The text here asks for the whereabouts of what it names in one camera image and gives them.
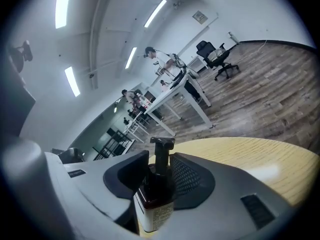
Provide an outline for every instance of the wooden table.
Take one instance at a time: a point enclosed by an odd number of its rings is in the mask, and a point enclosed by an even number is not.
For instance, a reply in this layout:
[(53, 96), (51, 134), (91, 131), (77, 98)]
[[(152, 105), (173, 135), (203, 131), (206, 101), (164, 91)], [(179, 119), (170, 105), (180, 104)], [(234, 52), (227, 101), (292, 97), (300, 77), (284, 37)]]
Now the wooden table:
[[(286, 142), (246, 137), (217, 137), (175, 145), (170, 152), (185, 153), (238, 167), (278, 192), (291, 205), (303, 201), (317, 176), (320, 159), (315, 153)], [(149, 164), (156, 157), (149, 158)], [(140, 235), (150, 237), (140, 227)]]

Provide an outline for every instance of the cable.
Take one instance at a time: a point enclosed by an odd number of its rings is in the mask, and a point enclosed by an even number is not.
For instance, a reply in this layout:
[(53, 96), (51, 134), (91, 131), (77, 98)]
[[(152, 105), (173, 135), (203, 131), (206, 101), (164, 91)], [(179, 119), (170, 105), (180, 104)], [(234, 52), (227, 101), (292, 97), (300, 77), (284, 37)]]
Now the cable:
[(245, 56), (245, 57), (243, 57), (242, 59), (240, 59), (240, 60), (238, 60), (238, 61), (236, 61), (236, 62), (233, 62), (233, 63), (234, 63), (234, 64), (236, 64), (236, 63), (238, 63), (238, 62), (240, 62), (240, 61), (244, 60), (245, 58), (248, 58), (249, 56), (256, 54), (257, 52), (259, 52), (259, 51), (260, 51), (260, 49), (261, 49), (262, 47), (264, 47), (264, 46), (265, 46), (265, 44), (267, 43), (267, 41), (268, 41), (268, 40), (265, 40), (264, 44), (263, 44), (263, 45), (262, 45), (258, 50), (256, 50), (256, 51), (252, 52), (252, 53), (251, 53), (251, 54), (249, 54), (248, 56)]

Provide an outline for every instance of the bottle label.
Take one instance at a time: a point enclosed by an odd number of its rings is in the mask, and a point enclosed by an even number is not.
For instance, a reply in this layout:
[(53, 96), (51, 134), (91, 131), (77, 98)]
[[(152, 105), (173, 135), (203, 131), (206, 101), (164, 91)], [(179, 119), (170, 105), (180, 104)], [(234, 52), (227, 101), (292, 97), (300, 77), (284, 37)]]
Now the bottle label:
[(158, 230), (174, 211), (173, 202), (154, 209), (145, 209), (137, 194), (134, 195), (133, 199), (136, 215), (142, 226), (140, 230), (146, 232)]

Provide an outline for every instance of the bottle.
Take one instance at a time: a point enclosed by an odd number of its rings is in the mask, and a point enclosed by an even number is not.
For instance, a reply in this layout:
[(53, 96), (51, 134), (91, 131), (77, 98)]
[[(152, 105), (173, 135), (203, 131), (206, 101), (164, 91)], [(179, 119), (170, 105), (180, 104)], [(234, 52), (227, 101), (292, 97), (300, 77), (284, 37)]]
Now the bottle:
[(149, 164), (148, 173), (134, 196), (137, 217), (146, 232), (152, 232), (170, 217), (174, 210), (175, 184), (169, 163), (169, 150), (174, 138), (152, 137), (155, 143), (155, 163)]
[(145, 96), (141, 95), (140, 93), (136, 94), (140, 100), (140, 104), (145, 108), (149, 108), (149, 106), (152, 104), (150, 100), (148, 100)]

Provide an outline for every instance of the office chair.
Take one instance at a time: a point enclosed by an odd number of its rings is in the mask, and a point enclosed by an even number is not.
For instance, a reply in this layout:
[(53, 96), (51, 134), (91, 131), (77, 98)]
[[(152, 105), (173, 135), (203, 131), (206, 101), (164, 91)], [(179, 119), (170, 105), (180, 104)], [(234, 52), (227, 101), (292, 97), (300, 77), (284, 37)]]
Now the office chair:
[(206, 42), (206, 41), (201, 41), (200, 43), (197, 44), (196, 48), (197, 48), (197, 54), (200, 55), (201, 57), (203, 57), (204, 61), (207, 63), (207, 65), (210, 68), (213, 67), (218, 67), (218, 66), (222, 66), (221, 69), (218, 70), (218, 74), (216, 74), (214, 80), (217, 81), (217, 76), (221, 75), (222, 72), (226, 73), (226, 79), (229, 79), (229, 75), (227, 72), (227, 69), (231, 69), (231, 68), (236, 68), (237, 70), (239, 70), (239, 66), (238, 65), (232, 65), (231, 63), (226, 63), (224, 62), (225, 59), (229, 56), (230, 51), (226, 50), (224, 48), (225, 43), (221, 44), (219, 48), (222, 48), (223, 50), (225, 50), (225, 52), (217, 57), (215, 60), (211, 61), (208, 59), (208, 56), (214, 51), (216, 50), (216, 48), (210, 43), (210, 42)]

